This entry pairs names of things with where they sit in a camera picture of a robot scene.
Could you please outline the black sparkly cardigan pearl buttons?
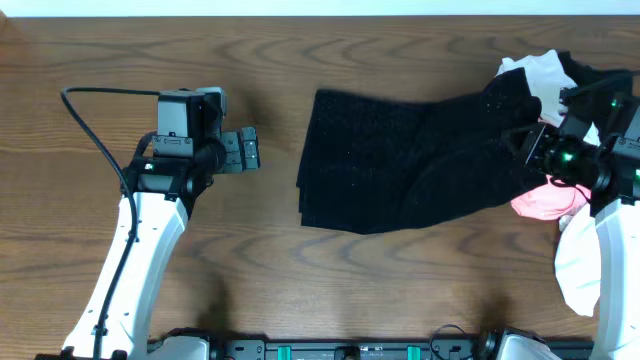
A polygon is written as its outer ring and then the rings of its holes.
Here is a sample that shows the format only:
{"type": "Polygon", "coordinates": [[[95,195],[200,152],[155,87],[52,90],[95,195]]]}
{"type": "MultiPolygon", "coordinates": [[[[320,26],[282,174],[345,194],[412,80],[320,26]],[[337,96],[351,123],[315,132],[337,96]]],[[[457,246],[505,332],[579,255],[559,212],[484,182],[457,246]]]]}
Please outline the black sparkly cardigan pearl buttons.
{"type": "Polygon", "coordinates": [[[536,124],[540,111],[521,69],[435,103],[321,89],[297,177],[301,223],[367,235],[506,204],[546,182],[501,138],[536,124]]]}

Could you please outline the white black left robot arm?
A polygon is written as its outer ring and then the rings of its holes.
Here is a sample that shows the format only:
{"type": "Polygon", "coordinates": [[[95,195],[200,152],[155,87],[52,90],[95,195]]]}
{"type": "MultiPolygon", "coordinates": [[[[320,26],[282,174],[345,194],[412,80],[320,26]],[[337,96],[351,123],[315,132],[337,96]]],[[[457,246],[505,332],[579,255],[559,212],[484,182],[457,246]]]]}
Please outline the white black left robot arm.
{"type": "Polygon", "coordinates": [[[59,353],[61,359],[210,359],[224,348],[194,329],[174,329],[150,342],[154,304],[174,247],[185,231],[196,195],[176,191],[170,181],[154,183],[169,173],[170,158],[148,158],[148,146],[161,136],[143,136],[132,159],[136,173],[132,192],[119,204],[114,239],[96,287],[81,319],[59,353]]]}

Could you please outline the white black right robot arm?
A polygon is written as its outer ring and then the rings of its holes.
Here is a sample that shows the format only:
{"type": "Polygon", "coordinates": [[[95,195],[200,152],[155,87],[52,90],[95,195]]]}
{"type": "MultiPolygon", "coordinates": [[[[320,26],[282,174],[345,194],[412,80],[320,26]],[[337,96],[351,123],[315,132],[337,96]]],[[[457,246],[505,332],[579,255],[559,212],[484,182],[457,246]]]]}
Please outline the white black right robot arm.
{"type": "Polygon", "coordinates": [[[591,191],[601,261],[600,315],[592,359],[639,357],[639,99],[610,102],[598,146],[536,125],[518,150],[525,166],[591,191]]]}

